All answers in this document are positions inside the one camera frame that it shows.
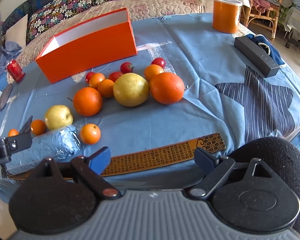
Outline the yellow pear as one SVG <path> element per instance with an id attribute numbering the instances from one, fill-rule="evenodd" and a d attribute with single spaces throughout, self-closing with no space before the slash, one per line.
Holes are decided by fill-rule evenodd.
<path id="1" fill-rule="evenodd" d="M 65 105 L 53 105 L 44 115 L 44 122 L 49 130 L 71 125 L 74 119 L 70 108 Z"/>

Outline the large yellow pomelo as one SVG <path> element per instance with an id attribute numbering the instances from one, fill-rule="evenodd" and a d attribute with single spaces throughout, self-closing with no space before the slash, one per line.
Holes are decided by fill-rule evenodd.
<path id="1" fill-rule="evenodd" d="M 148 100 L 150 96 L 149 83 L 138 74 L 123 74 L 114 82 L 113 93 L 119 104 L 135 107 Z"/>

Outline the kumquat far left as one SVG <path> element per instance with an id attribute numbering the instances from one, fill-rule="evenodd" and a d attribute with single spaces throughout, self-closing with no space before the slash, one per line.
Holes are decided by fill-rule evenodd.
<path id="1" fill-rule="evenodd" d="M 16 130 L 16 129 L 11 129 L 9 132 L 8 132 L 8 137 L 14 137 L 16 135 L 18 135 L 19 132 Z"/>

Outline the brown patterned wooden ruler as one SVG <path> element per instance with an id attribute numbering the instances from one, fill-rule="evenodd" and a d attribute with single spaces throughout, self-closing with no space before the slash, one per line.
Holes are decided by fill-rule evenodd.
<path id="1" fill-rule="evenodd" d="M 226 145 L 220 133 L 217 132 L 151 150 L 111 156 L 110 164 L 101 176 L 117 176 L 147 171 L 192 160 L 196 148 L 203 148 L 209 153 L 216 153 L 225 150 Z"/>

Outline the large orange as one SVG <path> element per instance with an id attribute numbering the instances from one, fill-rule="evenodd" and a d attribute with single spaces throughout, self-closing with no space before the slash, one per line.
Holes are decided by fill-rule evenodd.
<path id="1" fill-rule="evenodd" d="M 78 114 L 89 117 L 102 109 L 103 99 L 96 89 L 84 87 L 75 94 L 73 104 Z"/>
<path id="2" fill-rule="evenodd" d="M 179 102 L 184 95 L 183 80 L 174 73 L 164 72 L 154 76 L 149 83 L 153 98 L 164 105 Z"/>

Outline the kumquat lower cluster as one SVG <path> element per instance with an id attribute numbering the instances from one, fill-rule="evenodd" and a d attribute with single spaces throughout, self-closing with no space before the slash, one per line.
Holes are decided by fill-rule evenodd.
<path id="1" fill-rule="evenodd" d="M 98 84 L 98 92 L 103 98 L 112 98 L 114 96 L 113 92 L 114 82 L 110 79 L 104 79 Z"/>

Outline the kumquat cluster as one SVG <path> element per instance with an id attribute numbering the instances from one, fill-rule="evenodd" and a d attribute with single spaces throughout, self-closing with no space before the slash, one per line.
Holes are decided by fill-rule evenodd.
<path id="1" fill-rule="evenodd" d="M 102 73 L 95 73 L 89 80 L 89 87 L 98 89 L 98 85 L 105 79 L 106 77 Z"/>
<path id="2" fill-rule="evenodd" d="M 113 92 L 114 82 L 110 79 L 104 79 L 98 84 L 98 92 L 103 98 L 112 98 L 114 96 Z"/>

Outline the blue star-print tablecloth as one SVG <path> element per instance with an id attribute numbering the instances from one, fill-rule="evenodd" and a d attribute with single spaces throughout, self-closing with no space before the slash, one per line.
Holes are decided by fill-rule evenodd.
<path id="1" fill-rule="evenodd" d="M 81 144 L 76 155 L 90 156 L 107 146 L 111 156 L 140 152 L 219 132 L 227 155 L 245 143 L 267 136 L 290 140 L 300 131 L 300 79 L 285 66 L 264 78 L 234 47 L 234 37 L 212 28 L 210 14 L 153 18 L 132 23 L 138 55 L 131 57 L 142 75 L 151 61 L 149 47 L 159 45 L 168 66 L 187 87 L 175 104 L 163 105 L 150 97 L 137 107 L 124 107 L 114 98 L 104 100 L 99 113 L 79 115 L 69 98 L 83 87 L 72 77 L 51 84 L 39 66 L 24 68 L 23 81 L 13 88 L 10 102 L 0 111 L 0 137 L 19 129 L 33 116 L 42 119 L 53 105 L 66 105 L 74 115 L 77 133 L 88 123 L 97 124 L 101 139 L 95 145 Z M 110 177 L 119 187 L 184 187 L 200 179 L 194 161 L 146 172 Z"/>

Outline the kumquat upper left cluster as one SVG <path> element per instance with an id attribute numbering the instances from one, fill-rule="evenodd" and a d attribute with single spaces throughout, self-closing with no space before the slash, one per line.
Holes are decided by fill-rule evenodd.
<path id="1" fill-rule="evenodd" d="M 106 77 L 102 73 L 95 73 L 89 80 L 89 87 L 98 89 L 98 85 L 105 79 Z"/>

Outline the cherry tomato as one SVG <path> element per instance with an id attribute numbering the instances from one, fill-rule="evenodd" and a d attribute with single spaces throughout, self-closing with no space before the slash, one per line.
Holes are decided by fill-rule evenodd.
<path id="1" fill-rule="evenodd" d="M 94 72 L 88 72 L 85 76 L 86 83 L 89 83 L 90 79 L 95 75 Z"/>
<path id="2" fill-rule="evenodd" d="M 157 57 L 151 62 L 151 64 L 156 64 L 164 69 L 166 66 L 166 61 L 162 57 Z"/>
<path id="3" fill-rule="evenodd" d="M 127 73 L 132 73 L 134 70 L 134 66 L 130 63 L 130 62 L 124 62 L 123 64 L 121 64 L 120 66 L 120 71 L 123 74 L 127 74 Z"/>

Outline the large orange right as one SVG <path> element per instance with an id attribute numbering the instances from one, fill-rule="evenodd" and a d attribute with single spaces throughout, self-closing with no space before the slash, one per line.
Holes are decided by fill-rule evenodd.
<path id="1" fill-rule="evenodd" d="M 174 73 L 164 72 L 154 76 L 149 83 L 153 98 L 164 105 L 179 102 L 184 95 L 183 80 Z"/>

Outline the black rectangular speaker box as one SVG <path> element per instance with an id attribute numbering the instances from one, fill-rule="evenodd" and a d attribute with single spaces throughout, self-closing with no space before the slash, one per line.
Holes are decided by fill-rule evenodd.
<path id="1" fill-rule="evenodd" d="M 272 77 L 277 74 L 280 66 L 262 49 L 246 36 L 236 37 L 234 46 L 247 57 L 264 75 Z"/>

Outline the kumquat behind large orange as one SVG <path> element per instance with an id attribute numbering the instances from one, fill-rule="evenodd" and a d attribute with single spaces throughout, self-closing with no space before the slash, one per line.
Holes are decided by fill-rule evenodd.
<path id="1" fill-rule="evenodd" d="M 164 69 L 161 66 L 159 66 L 157 64 L 151 64 L 145 68 L 144 75 L 145 75 L 146 80 L 148 82 L 150 82 L 150 80 L 154 76 L 161 74 L 163 72 L 164 72 Z"/>

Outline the orange cylindrical container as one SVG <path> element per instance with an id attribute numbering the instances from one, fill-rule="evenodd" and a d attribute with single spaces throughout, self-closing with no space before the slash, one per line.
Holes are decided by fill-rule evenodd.
<path id="1" fill-rule="evenodd" d="M 242 5 L 239 0 L 213 0 L 212 27 L 226 34 L 237 33 Z"/>

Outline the floral sofa cushion left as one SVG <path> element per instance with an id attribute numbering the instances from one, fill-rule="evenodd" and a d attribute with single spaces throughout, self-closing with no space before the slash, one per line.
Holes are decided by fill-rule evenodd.
<path id="1" fill-rule="evenodd" d="M 27 25 L 26 43 L 92 6 L 91 0 L 53 0 L 34 12 Z"/>

